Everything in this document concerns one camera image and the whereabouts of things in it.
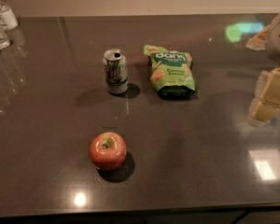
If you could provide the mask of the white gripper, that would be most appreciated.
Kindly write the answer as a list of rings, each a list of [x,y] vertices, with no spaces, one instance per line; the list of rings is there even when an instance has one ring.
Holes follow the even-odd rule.
[[[280,12],[270,26],[250,38],[245,46],[252,50],[266,50],[271,60],[280,63]],[[269,123],[280,111],[280,66],[272,71],[261,71],[254,95],[247,122],[260,127]]]

